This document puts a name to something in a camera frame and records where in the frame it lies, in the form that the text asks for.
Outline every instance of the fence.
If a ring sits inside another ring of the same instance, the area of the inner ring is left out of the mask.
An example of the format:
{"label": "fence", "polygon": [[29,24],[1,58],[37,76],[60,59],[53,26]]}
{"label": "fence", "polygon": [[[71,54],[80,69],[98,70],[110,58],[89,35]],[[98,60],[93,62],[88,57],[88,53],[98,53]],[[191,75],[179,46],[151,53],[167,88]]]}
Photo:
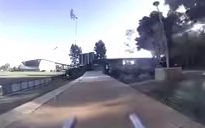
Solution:
{"label": "fence", "polygon": [[28,81],[21,81],[12,84],[0,85],[0,96],[6,94],[12,94],[23,90],[29,90],[32,88],[37,88],[40,86],[45,86],[50,84],[52,80],[53,78],[45,78],[45,79],[28,80]]}

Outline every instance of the lamp post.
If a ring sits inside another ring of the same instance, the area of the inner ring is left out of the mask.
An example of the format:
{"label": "lamp post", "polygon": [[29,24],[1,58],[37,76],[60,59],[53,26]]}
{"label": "lamp post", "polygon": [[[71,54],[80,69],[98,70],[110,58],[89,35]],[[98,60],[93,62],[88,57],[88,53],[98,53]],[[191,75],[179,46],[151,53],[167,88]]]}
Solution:
{"label": "lamp post", "polygon": [[169,50],[168,50],[168,45],[167,45],[167,37],[166,37],[166,34],[165,34],[165,29],[164,29],[162,17],[160,15],[160,10],[159,10],[159,7],[158,7],[160,5],[160,2],[155,1],[155,2],[153,2],[153,5],[156,7],[157,12],[159,14],[159,20],[160,20],[160,25],[161,25],[162,35],[163,35],[163,40],[164,40],[164,45],[165,45],[166,65],[167,65],[167,68],[169,68],[170,65],[169,65]]}
{"label": "lamp post", "polygon": [[76,44],[76,40],[77,40],[77,25],[78,25],[78,17],[74,14],[74,10],[73,9],[71,9],[71,11],[70,11],[70,18],[72,19],[72,20],[74,20],[74,22],[75,22],[75,44]]}

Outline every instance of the pole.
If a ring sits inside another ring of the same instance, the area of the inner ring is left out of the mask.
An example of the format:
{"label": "pole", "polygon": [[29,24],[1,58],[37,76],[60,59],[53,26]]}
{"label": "pole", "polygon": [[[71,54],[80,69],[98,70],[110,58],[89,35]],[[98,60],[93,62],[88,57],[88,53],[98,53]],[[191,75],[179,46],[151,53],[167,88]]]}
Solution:
{"label": "pole", "polygon": [[75,19],[75,44],[77,42],[77,25],[78,25],[78,19]]}
{"label": "pole", "polygon": [[162,28],[163,40],[164,40],[164,45],[165,45],[166,65],[167,65],[167,68],[169,68],[170,64],[169,64],[169,50],[168,50],[168,45],[167,45],[167,37],[166,37],[163,21],[162,21],[161,15],[160,15],[159,7],[156,6],[156,8],[157,8],[157,11],[159,13],[159,20],[160,20],[160,25]]}

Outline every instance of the sidewalk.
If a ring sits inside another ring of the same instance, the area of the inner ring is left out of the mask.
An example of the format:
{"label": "sidewalk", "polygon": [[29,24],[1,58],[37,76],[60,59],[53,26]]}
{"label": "sidewalk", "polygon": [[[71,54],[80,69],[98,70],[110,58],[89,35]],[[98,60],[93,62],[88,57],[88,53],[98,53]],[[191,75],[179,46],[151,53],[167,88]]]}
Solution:
{"label": "sidewalk", "polygon": [[146,128],[205,128],[100,72],[86,73],[80,82],[7,128],[62,128],[73,116],[76,128],[133,128],[130,113],[136,113]]}

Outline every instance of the white building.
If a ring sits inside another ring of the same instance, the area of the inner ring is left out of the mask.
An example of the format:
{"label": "white building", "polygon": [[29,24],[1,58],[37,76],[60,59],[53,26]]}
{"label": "white building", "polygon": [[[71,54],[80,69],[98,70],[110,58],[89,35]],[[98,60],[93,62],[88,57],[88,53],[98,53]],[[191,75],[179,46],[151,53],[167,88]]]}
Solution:
{"label": "white building", "polygon": [[45,59],[35,59],[22,62],[20,69],[22,71],[44,71],[55,72],[57,65],[64,66],[65,64],[53,62]]}

